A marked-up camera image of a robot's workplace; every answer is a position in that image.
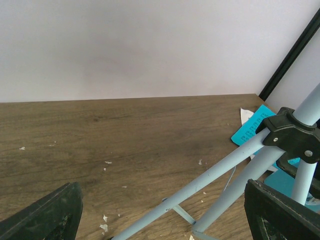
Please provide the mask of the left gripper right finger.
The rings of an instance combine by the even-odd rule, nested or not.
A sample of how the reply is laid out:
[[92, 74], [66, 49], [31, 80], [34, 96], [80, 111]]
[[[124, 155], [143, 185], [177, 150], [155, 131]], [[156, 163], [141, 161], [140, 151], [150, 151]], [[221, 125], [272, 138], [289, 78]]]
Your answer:
[[318, 213], [258, 180], [248, 180], [244, 208], [254, 240], [320, 239]]

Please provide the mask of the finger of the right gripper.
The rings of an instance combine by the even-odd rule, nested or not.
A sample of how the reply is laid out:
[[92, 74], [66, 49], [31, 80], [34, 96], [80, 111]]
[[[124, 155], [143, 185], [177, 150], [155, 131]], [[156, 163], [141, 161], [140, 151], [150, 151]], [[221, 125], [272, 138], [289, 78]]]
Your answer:
[[[293, 160], [293, 158], [290, 154], [287, 154], [285, 152], [275, 163], [281, 170], [283, 170], [286, 174], [288, 174], [289, 176], [295, 179], [298, 168], [290, 164], [289, 160]], [[311, 193], [311, 195], [320, 194], [320, 162], [319, 161], [317, 162], [317, 165], [313, 174], [309, 192]]]

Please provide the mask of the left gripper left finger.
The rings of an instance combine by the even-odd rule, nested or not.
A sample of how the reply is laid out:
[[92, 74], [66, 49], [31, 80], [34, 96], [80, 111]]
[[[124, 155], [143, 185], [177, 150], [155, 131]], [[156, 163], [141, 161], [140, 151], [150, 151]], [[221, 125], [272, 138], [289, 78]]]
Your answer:
[[2, 240], [74, 240], [83, 212], [78, 182], [68, 182], [0, 222]]

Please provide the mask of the blue sheet music page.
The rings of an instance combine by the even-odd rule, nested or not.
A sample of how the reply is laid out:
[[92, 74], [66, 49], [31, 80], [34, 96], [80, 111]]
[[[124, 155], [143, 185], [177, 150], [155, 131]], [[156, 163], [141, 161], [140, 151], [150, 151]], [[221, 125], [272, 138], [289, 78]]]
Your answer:
[[237, 130], [231, 137], [231, 141], [241, 146], [256, 134], [256, 129], [263, 119], [274, 116], [275, 113], [267, 106], [261, 105], [253, 114], [253, 116]]

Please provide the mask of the blue metronome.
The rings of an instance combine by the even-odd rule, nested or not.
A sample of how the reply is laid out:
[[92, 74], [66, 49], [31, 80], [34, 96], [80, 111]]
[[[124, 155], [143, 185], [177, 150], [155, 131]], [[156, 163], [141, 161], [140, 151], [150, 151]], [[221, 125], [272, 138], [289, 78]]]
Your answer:
[[[273, 172], [264, 180], [264, 184], [289, 198], [292, 195], [294, 182], [295, 179], [286, 174], [283, 170]], [[305, 206], [318, 214], [320, 213], [320, 200], [315, 198], [310, 192], [307, 195]]]

